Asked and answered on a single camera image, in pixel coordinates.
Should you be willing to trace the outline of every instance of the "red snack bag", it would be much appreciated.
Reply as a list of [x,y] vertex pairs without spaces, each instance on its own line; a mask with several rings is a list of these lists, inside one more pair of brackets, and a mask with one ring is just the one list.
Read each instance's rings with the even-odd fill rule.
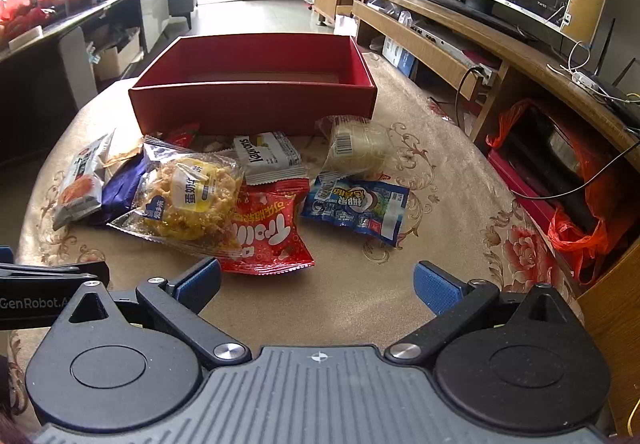
[[287,182],[243,186],[240,189],[231,229],[242,247],[242,256],[237,259],[219,258],[222,270],[277,274],[315,264],[295,224],[296,199],[305,196],[297,190],[303,187],[303,182],[306,182],[308,190],[308,181],[292,179],[292,182]]
[[169,144],[173,144],[174,146],[180,146],[180,148],[188,148],[191,141],[193,141],[193,138],[198,134],[199,129],[199,122],[185,124],[184,126],[166,134],[163,140]]

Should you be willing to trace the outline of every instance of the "yellow cable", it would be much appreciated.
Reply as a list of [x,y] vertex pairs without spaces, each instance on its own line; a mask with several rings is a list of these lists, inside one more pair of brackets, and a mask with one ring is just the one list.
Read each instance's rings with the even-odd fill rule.
[[638,409],[638,406],[640,406],[640,398],[638,399],[638,402],[636,402],[636,405],[634,406],[633,410],[631,410],[631,415],[629,415],[629,419],[626,421],[626,430],[629,432],[630,437],[634,435],[634,433],[631,431],[631,420],[636,414],[636,410]]

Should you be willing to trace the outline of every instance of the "red box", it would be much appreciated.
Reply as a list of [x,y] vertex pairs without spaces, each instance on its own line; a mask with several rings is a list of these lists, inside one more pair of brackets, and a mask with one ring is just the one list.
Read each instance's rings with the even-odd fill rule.
[[143,134],[313,135],[324,116],[370,119],[377,92],[350,36],[270,33],[178,38],[129,97]]

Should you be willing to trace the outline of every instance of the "metal screw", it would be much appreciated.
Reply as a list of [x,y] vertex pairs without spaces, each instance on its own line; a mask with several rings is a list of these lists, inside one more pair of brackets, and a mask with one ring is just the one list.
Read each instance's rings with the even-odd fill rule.
[[238,343],[222,343],[213,349],[213,354],[222,360],[231,361],[244,356],[245,348]]
[[389,349],[389,353],[396,359],[413,359],[420,355],[420,347],[413,343],[396,343]]

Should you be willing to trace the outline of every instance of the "orange plastic bag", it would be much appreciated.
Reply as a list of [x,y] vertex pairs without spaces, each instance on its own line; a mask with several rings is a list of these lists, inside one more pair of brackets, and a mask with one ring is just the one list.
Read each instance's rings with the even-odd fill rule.
[[[590,125],[583,120],[576,120],[572,110],[561,103],[529,99],[517,102],[500,114],[500,131],[497,136],[488,135],[486,143],[492,148],[500,148],[511,127],[530,106],[543,112],[568,137],[585,182],[617,155],[618,152]],[[616,247],[626,231],[640,218],[640,199],[634,192],[639,185],[638,174],[628,163],[618,161],[585,188],[587,206],[598,220],[591,234],[584,234],[562,207],[556,206],[547,236],[554,249],[570,253],[568,260],[574,276],[582,283],[591,284],[596,280],[603,257]],[[581,277],[580,270],[594,260],[594,272]]]

